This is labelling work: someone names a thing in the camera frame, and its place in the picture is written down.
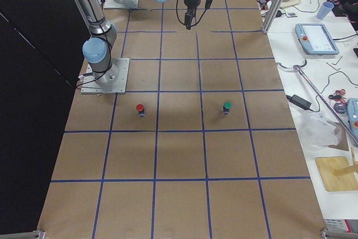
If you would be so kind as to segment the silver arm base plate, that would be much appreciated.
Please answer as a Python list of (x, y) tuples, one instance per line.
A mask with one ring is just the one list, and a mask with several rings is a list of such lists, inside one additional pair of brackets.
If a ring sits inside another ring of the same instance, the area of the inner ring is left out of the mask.
[(111, 68), (101, 77), (95, 73), (93, 76), (92, 68), (87, 64), (86, 72), (89, 76), (83, 78), (83, 85), (80, 86), (82, 94), (112, 94), (126, 92), (128, 81), (130, 58), (112, 58)]

